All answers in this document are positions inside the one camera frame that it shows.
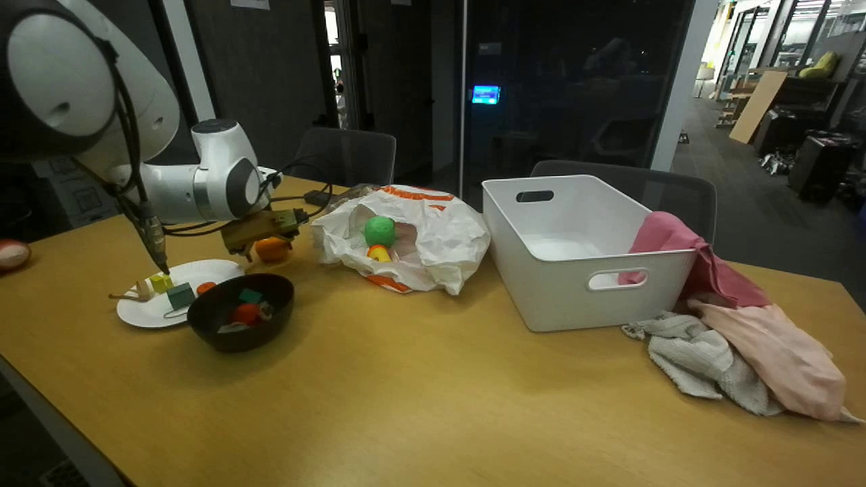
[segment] plastic bag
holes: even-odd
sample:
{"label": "plastic bag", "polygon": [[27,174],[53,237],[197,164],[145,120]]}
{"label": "plastic bag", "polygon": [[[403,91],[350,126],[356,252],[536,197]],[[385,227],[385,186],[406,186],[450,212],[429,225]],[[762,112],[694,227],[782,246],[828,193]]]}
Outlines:
{"label": "plastic bag", "polygon": [[[365,225],[371,216],[395,223],[390,263],[369,256]],[[410,296],[436,286],[461,296],[480,271],[490,231],[480,212],[450,193],[383,186],[342,204],[311,223],[322,263],[356,267],[369,282]]]}

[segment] small plate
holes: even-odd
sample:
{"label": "small plate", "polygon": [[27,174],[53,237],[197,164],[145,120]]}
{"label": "small plate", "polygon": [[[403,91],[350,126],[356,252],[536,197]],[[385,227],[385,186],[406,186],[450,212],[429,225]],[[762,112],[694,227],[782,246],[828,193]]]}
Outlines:
{"label": "small plate", "polygon": [[[193,290],[200,286],[204,282],[219,283],[237,275],[245,275],[245,267],[233,259],[195,259],[195,263],[170,267],[170,282],[174,283],[189,282]],[[189,309],[170,312],[166,291],[154,296],[146,304],[116,301],[116,316],[130,328],[176,328],[187,323],[187,312]]]}

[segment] black office chair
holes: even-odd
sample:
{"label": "black office chair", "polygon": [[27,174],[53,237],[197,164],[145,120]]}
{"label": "black office chair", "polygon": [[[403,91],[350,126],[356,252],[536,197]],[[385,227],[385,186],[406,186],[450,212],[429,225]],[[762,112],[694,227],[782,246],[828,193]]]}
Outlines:
{"label": "black office chair", "polygon": [[392,185],[398,139],[371,131],[308,126],[284,174],[331,185]]}
{"label": "black office chair", "polygon": [[649,152],[652,132],[661,122],[659,76],[625,76],[607,106],[607,116],[591,139],[584,159],[605,159],[618,164],[641,164]]}
{"label": "black office chair", "polygon": [[591,174],[652,212],[678,213],[705,240],[716,237],[716,186],[705,178],[632,164],[538,159],[532,175]]}

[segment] gray cloth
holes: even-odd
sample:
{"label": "gray cloth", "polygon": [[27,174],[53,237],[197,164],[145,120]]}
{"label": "gray cloth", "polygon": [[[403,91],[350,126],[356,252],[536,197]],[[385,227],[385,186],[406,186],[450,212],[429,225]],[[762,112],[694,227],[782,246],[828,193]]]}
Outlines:
{"label": "gray cloth", "polygon": [[661,313],[622,328],[625,336],[647,342],[652,362],[670,374],[679,393],[694,398],[731,398],[741,409],[775,416],[779,404],[756,371],[694,313]]}

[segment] basket handle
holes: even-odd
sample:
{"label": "basket handle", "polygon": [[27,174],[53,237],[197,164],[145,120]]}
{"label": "basket handle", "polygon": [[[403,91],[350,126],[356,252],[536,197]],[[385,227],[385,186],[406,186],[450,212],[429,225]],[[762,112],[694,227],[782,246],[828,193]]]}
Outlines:
{"label": "basket handle", "polygon": [[552,190],[532,190],[532,193],[517,193],[517,204],[546,204],[552,200],[556,193]]}
{"label": "basket handle", "polygon": [[647,286],[649,267],[601,267],[591,273],[591,291],[618,291],[618,290],[640,290]]}

